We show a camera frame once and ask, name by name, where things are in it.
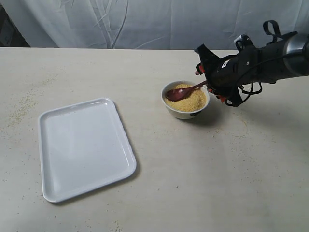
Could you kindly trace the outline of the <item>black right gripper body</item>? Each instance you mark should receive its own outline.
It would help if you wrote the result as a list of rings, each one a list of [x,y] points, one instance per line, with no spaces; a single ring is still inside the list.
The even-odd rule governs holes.
[[[262,52],[254,46],[247,46],[235,55],[221,57],[219,65],[205,75],[207,84],[213,87],[236,87],[252,83],[268,82],[263,73]]]

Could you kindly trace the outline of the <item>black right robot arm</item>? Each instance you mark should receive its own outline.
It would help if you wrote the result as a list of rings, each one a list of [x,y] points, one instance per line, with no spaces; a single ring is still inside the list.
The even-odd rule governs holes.
[[[273,41],[257,48],[243,34],[235,39],[238,53],[219,57],[204,44],[195,49],[200,63],[196,74],[204,74],[208,90],[228,106],[237,107],[248,96],[261,93],[245,91],[244,85],[254,83],[274,84],[278,80],[307,76],[309,74],[309,38],[291,32],[274,35]]]

